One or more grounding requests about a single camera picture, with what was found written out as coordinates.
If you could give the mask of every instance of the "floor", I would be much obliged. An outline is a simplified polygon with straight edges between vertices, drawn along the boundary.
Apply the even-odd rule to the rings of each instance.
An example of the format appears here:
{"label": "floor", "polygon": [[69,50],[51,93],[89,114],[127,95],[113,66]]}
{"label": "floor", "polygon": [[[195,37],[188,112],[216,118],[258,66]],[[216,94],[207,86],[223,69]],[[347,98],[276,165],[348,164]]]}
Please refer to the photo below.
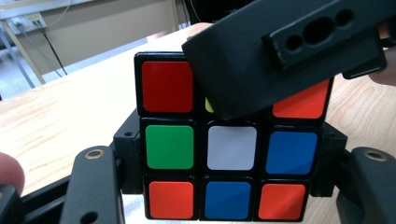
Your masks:
{"label": "floor", "polygon": [[[119,48],[112,49],[105,53],[93,56],[93,57],[83,60],[81,62],[68,65],[64,69],[67,73],[72,73],[74,71],[77,71],[78,69],[85,67],[85,66],[89,66],[94,63],[99,63],[102,60],[105,60],[105,59],[110,58],[114,55],[120,54],[120,53],[124,52],[125,50],[136,48],[136,47],[143,45],[147,42],[148,42],[148,39],[143,38],[143,39],[137,40],[135,42],[132,42],[130,44],[121,46]],[[41,84],[38,81],[37,77],[35,76],[33,70],[30,68],[29,64],[24,60],[23,56],[18,51],[18,49],[16,47],[13,47],[12,49],[14,50],[18,59],[20,60],[21,65],[24,68],[24,70],[26,71],[27,75],[32,80],[33,84],[35,84],[36,87],[40,86]],[[64,72],[62,69],[58,69],[58,73],[60,75],[62,75]],[[52,80],[55,80],[60,77],[55,72],[50,72],[50,73],[45,74],[43,76],[43,78],[48,83],[48,82],[51,82]],[[30,89],[31,89],[31,87],[29,86],[28,82],[24,78],[19,67],[16,65],[14,60],[12,60],[11,54],[9,53],[9,51],[7,49],[0,50],[0,96],[1,96],[1,98],[3,100],[9,99],[17,94],[20,94],[25,91],[29,91]]]}

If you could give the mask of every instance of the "green sticker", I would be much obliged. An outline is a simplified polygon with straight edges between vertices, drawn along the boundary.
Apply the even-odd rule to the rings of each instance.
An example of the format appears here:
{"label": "green sticker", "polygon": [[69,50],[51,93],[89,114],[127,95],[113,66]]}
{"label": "green sticker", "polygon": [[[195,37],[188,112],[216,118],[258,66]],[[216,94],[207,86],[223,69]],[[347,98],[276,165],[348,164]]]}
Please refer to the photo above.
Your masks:
{"label": "green sticker", "polygon": [[192,168],[194,130],[191,126],[149,125],[146,129],[146,143],[149,168]]}

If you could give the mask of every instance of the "table surface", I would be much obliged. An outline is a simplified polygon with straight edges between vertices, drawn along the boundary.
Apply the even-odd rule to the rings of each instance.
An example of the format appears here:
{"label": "table surface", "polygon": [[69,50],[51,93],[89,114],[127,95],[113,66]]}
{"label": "table surface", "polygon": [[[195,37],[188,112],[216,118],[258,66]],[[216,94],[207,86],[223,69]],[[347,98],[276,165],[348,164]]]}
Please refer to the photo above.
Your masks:
{"label": "table surface", "polygon": [[[0,151],[21,163],[26,174],[23,194],[70,175],[81,150],[110,144],[136,107],[138,51],[181,50],[187,37],[209,25],[195,24],[0,102]],[[348,136],[346,149],[374,147],[396,156],[394,108],[395,87],[375,84],[368,77],[345,80],[338,75],[326,121]],[[332,198],[309,197],[303,223],[339,223],[337,192]],[[141,196],[126,196],[124,202],[127,223],[169,223],[145,220]]]}

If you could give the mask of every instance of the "screw hole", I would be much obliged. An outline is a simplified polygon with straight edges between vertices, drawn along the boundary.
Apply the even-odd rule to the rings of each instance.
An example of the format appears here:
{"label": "screw hole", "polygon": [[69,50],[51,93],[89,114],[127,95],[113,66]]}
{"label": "screw hole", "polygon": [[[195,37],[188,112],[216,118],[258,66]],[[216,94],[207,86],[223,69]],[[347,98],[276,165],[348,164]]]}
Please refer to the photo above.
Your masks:
{"label": "screw hole", "polygon": [[291,52],[295,53],[301,49],[301,46],[303,44],[303,40],[297,36],[297,35],[292,35],[286,40],[286,47],[288,50]]}
{"label": "screw hole", "polygon": [[327,17],[321,17],[305,26],[303,39],[309,45],[317,45],[330,38],[333,30],[332,20]]}
{"label": "screw hole", "polygon": [[353,21],[354,15],[351,10],[345,9],[335,16],[335,24],[338,27],[348,27]]}
{"label": "screw hole", "polygon": [[81,223],[82,224],[91,224],[98,218],[98,214],[95,212],[90,212],[82,216]]}
{"label": "screw hole", "polygon": [[375,152],[375,151],[364,151],[364,155],[374,161],[386,161],[387,157],[382,155],[379,152]]}
{"label": "screw hole", "polygon": [[103,156],[105,152],[102,149],[93,149],[87,153],[85,153],[85,158],[88,160],[98,159]]}

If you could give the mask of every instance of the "finger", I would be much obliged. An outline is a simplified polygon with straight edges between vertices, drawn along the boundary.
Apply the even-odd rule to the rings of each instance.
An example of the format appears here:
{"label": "finger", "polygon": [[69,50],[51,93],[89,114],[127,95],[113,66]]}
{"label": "finger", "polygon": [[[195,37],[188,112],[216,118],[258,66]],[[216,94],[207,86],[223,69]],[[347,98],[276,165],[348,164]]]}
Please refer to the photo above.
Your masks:
{"label": "finger", "polygon": [[370,74],[370,79],[379,84],[396,86],[396,47],[385,50],[385,57],[387,68]]}
{"label": "finger", "polygon": [[381,39],[389,37],[388,28],[385,23],[378,26],[378,32]]}
{"label": "finger", "polygon": [[0,152],[0,185],[12,185],[21,195],[24,174],[21,165],[12,157]]}

